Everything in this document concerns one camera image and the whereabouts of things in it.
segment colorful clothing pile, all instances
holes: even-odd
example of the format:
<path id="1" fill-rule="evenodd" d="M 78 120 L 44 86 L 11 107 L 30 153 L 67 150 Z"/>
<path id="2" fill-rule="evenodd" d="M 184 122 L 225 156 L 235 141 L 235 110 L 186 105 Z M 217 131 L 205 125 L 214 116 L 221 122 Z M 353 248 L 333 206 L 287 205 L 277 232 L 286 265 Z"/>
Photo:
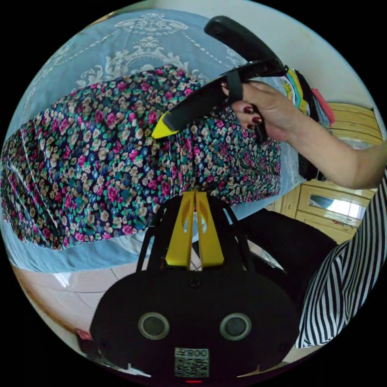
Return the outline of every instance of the colorful clothing pile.
<path id="1" fill-rule="evenodd" d="M 281 78 L 288 98 L 305 115 L 328 129 L 334 121 L 334 115 L 329 105 L 317 89 L 311 89 L 302 74 L 297 70 L 289 69 Z M 325 176 L 304 156 L 298 155 L 299 173 L 306 180 L 325 180 Z"/>

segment black pants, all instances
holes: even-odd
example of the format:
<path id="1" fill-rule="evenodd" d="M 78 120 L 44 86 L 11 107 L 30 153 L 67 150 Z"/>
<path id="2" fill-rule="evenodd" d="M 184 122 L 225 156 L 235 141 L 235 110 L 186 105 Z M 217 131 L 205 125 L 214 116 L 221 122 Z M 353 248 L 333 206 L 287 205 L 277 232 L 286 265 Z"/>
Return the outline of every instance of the black pants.
<path id="1" fill-rule="evenodd" d="M 337 243 L 306 223 L 266 209 L 239 223 L 247 239 L 267 251 L 285 270 L 254 258 L 257 273 L 285 290 L 301 313 L 309 280 Z"/>

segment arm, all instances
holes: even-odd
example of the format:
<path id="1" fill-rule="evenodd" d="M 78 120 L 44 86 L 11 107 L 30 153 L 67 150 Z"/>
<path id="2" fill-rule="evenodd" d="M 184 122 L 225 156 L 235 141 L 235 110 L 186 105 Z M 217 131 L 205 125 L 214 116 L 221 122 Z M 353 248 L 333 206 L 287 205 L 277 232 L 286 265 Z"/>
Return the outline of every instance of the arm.
<path id="1" fill-rule="evenodd" d="M 305 117 L 289 133 L 288 143 L 313 163 L 334 184 L 350 189 L 379 186 L 387 164 L 387 141 L 355 150 Z"/>

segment hand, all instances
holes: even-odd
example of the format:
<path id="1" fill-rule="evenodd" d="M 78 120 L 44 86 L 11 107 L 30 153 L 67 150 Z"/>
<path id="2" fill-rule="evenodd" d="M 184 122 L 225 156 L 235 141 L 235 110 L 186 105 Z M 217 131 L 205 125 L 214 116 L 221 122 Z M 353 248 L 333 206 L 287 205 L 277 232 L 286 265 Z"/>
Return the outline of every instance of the hand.
<path id="1" fill-rule="evenodd" d="M 278 141 L 288 141 L 292 132 L 306 118 L 293 104 L 273 87 L 261 83 L 250 82 L 243 85 L 243 101 L 235 102 L 232 107 L 242 127 L 259 124 L 262 118 L 253 113 L 252 104 L 256 105 L 265 119 L 267 135 Z"/>

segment yellow controller tip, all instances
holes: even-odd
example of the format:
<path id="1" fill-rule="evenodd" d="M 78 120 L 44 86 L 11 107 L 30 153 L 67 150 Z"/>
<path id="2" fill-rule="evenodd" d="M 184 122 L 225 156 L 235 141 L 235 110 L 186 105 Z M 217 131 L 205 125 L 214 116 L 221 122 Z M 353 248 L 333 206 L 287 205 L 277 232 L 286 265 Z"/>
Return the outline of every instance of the yellow controller tip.
<path id="1" fill-rule="evenodd" d="M 178 131 L 172 131 L 170 130 L 167 125 L 165 125 L 164 123 L 164 117 L 165 115 L 168 114 L 167 113 L 164 113 L 160 119 L 158 120 L 157 124 L 156 124 L 156 127 L 154 128 L 154 131 L 152 133 L 152 138 L 154 139 L 159 139 L 159 138 L 164 138 L 164 137 L 168 137 L 172 134 L 176 134 Z"/>

